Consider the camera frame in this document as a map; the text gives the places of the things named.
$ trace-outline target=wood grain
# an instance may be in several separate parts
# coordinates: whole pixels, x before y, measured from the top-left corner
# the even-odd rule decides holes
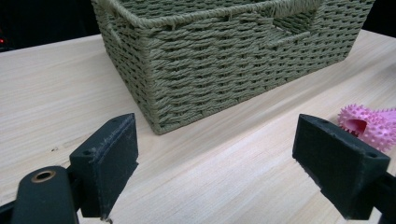
[[[107,120],[135,113],[139,163],[114,223],[346,223],[291,157],[298,115],[396,106],[396,39],[361,31],[343,61],[165,135],[155,135],[101,36],[0,54],[0,204],[35,169]],[[389,172],[396,174],[396,149]],[[376,223],[374,210],[368,222]],[[101,223],[82,218],[80,223]]]

